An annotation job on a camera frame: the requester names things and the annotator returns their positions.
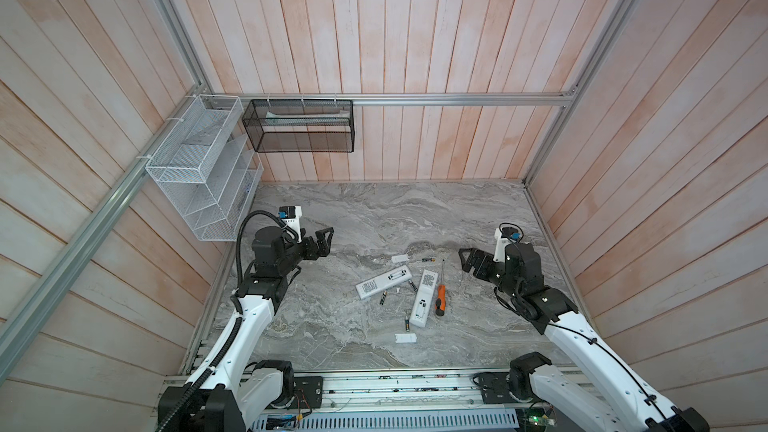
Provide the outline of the orange handled screwdriver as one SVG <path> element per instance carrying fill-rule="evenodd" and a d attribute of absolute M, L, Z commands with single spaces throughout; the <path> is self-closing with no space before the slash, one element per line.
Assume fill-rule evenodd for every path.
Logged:
<path fill-rule="evenodd" d="M 441 260 L 440 275 L 439 275 L 440 281 L 439 281 L 439 284 L 438 284 L 438 287 L 437 287 L 437 299 L 435 301 L 435 315 L 437 317 L 443 317 L 445 315 L 445 312 L 446 312 L 447 300 L 446 300 L 446 286 L 445 286 L 445 283 L 444 283 L 444 279 L 445 279 L 445 274 L 444 274 L 445 265 L 446 265 L 446 260 L 442 259 Z"/>

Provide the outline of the white remote control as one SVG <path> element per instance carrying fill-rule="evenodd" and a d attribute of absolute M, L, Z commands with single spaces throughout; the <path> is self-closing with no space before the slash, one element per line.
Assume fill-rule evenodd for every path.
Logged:
<path fill-rule="evenodd" d="M 391 287 L 411 281 L 412 278 L 413 275 L 409 267 L 403 265 L 358 283 L 355 288 L 359 298 L 366 299 L 378 293 L 382 293 Z"/>
<path fill-rule="evenodd" d="M 424 328 L 432 310 L 433 298 L 438 287 L 439 274 L 429 270 L 422 273 L 414 304 L 409 317 L 411 327 Z"/>

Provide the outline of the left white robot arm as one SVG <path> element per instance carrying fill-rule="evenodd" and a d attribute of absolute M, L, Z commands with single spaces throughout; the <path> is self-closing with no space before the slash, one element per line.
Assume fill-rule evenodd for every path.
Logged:
<path fill-rule="evenodd" d="M 250 431 L 268 408 L 298 405 L 289 361 L 252 363 L 251 354 L 274 319 L 300 263 L 330 254 L 334 229 L 313 237 L 292 225 L 254 234 L 253 260 L 238 271 L 230 296 L 234 311 L 200 366 L 182 386 L 166 388 L 158 404 L 158 431 Z"/>

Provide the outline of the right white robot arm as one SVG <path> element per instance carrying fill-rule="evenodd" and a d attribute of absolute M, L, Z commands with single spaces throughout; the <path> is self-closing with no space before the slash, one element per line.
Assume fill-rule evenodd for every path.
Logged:
<path fill-rule="evenodd" d="M 504 379 L 477 374 L 480 388 L 522 403 L 550 404 L 585 431 L 709 430 L 698 411 L 679 408 L 642 379 L 564 292 L 545 284 L 540 256 L 531 245 L 500 242 L 494 254 L 460 250 L 462 270 L 492 284 L 497 302 L 563 351 L 597 392 L 587 392 L 539 352 L 512 360 Z"/>

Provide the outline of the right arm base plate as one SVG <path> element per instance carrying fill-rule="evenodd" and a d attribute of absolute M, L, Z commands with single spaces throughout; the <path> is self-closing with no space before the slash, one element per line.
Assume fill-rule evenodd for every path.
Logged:
<path fill-rule="evenodd" d="M 474 374 L 471 381 L 480 391 L 485 405 L 523 404 L 524 406 L 533 406 L 539 403 L 547 404 L 547 401 L 537 397 L 532 392 L 515 394 L 508 378 L 507 372 L 483 371 Z"/>

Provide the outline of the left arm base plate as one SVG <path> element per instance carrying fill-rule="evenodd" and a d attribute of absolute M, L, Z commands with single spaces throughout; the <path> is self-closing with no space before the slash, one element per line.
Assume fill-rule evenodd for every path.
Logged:
<path fill-rule="evenodd" d="M 278 398 L 275 402 L 267 404 L 265 409 L 282 410 L 290 408 L 319 409 L 323 399 L 324 379 L 320 375 L 295 376 L 293 378 L 293 395 L 286 398 Z"/>

